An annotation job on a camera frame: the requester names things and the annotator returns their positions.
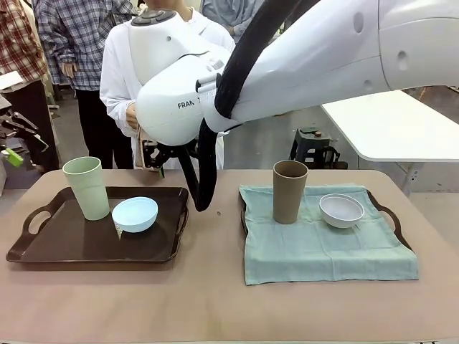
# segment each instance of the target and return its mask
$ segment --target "person's hand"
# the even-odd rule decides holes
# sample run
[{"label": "person's hand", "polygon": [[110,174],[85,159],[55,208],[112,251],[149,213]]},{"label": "person's hand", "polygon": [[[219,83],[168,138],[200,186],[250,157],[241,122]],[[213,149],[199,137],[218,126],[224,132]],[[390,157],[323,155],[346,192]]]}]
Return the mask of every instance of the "person's hand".
[{"label": "person's hand", "polygon": [[137,130],[138,122],[136,116],[136,104],[134,102],[126,109],[126,121],[132,129]]},{"label": "person's hand", "polygon": [[38,57],[39,59],[43,59],[43,58],[44,58],[43,50],[42,50],[41,47],[38,47],[38,48],[37,48],[37,57]]},{"label": "person's hand", "polygon": [[77,71],[77,64],[62,63],[61,70],[65,76],[69,77],[70,79],[73,79],[75,77],[75,72]]}]

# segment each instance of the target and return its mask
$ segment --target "plaid shirt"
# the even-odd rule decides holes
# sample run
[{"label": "plaid shirt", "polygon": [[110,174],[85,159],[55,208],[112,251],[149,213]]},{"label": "plaid shirt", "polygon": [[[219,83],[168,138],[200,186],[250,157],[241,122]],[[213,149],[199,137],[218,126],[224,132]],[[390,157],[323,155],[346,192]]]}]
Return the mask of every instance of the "plaid shirt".
[{"label": "plaid shirt", "polygon": [[[53,84],[69,82],[78,90],[98,91],[105,39],[114,26],[132,19],[130,0],[33,2]],[[64,76],[62,63],[76,63],[73,79]]]},{"label": "plaid shirt", "polygon": [[43,51],[19,0],[0,0],[0,75],[18,71],[25,82],[47,72]]}]

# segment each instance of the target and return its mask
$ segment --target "bowl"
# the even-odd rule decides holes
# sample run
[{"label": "bowl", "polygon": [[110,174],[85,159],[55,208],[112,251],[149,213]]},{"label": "bowl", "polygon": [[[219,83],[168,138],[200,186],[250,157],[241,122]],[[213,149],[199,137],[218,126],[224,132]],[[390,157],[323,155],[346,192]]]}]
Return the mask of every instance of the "bowl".
[{"label": "bowl", "polygon": [[321,198],[319,202],[322,219],[336,228],[349,228],[364,216],[364,207],[347,195],[333,193]]},{"label": "bowl", "polygon": [[153,226],[158,216],[158,204],[146,197],[126,199],[112,211],[115,225],[128,233],[140,233]]}]

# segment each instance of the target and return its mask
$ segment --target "person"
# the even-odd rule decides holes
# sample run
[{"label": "person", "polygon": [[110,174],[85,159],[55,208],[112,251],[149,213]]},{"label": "person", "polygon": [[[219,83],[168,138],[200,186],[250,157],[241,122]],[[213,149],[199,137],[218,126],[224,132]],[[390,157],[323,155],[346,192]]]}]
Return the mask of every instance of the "person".
[{"label": "person", "polygon": [[46,173],[59,169],[59,158],[42,82],[47,66],[26,9],[20,0],[0,0],[0,75],[17,71],[23,79],[1,93],[14,111],[38,127],[38,134],[49,146],[42,152],[41,145],[27,144],[32,163]]},{"label": "person", "polygon": [[202,0],[201,13],[226,27],[238,43],[264,0]]},{"label": "person", "polygon": [[[145,2],[149,9],[173,9],[187,22],[193,32],[230,52],[235,48],[234,40],[222,26],[186,6],[184,0],[145,0]],[[129,48],[129,25],[130,23],[125,23],[115,27],[105,42],[100,98],[107,105],[109,116],[116,121],[123,133],[131,138],[132,150],[136,155],[138,123],[135,99],[142,85],[136,77]],[[163,167],[181,168],[176,158],[169,159]],[[217,141],[217,167],[223,168],[223,138]]]},{"label": "person", "polygon": [[100,73],[110,30],[133,16],[130,0],[34,0],[38,32],[52,82],[69,82],[78,99],[81,128],[89,155],[102,168],[132,169],[131,142],[107,116],[100,101]]}]

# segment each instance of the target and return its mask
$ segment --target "white sleeve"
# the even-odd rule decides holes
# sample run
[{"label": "white sleeve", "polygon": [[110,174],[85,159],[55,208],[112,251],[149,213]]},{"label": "white sleeve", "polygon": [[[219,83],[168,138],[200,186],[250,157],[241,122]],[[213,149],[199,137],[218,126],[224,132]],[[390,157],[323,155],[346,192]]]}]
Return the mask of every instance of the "white sleeve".
[{"label": "white sleeve", "polygon": [[109,34],[103,53],[102,77],[100,78],[100,99],[107,107],[107,114],[125,136],[135,138],[137,133],[126,121],[126,109],[135,102],[129,96],[121,66],[113,49],[113,38]]},{"label": "white sleeve", "polygon": [[215,39],[208,39],[211,43],[224,47],[229,52],[232,52],[235,47],[235,41],[231,37],[230,33],[220,24],[212,22],[210,24],[212,33]]}]

